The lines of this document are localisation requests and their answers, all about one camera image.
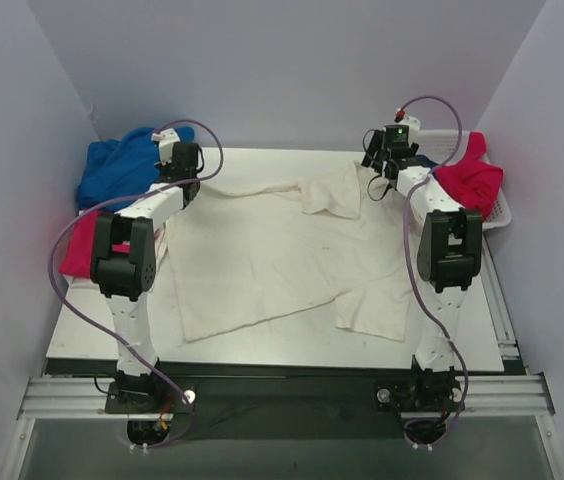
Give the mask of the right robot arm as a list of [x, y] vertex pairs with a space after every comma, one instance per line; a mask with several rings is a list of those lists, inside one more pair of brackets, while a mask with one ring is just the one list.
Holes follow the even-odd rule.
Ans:
[[405, 198], [402, 220], [409, 318], [418, 326], [415, 377], [405, 383], [410, 404], [427, 408], [440, 396], [457, 401], [455, 363], [466, 364], [454, 339], [461, 308], [482, 260], [482, 216], [456, 202], [433, 170], [417, 158], [416, 127], [405, 122], [374, 129], [363, 140], [362, 165]]

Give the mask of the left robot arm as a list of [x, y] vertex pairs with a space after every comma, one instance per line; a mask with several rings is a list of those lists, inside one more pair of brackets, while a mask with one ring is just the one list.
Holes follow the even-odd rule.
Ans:
[[115, 386], [144, 412], [163, 402], [165, 384], [154, 372], [159, 358], [148, 320], [148, 292], [157, 275], [156, 234], [184, 209], [200, 188], [204, 168], [195, 142], [166, 141], [159, 146], [158, 178], [129, 206], [100, 214], [95, 223], [91, 280], [110, 310], [118, 347]]

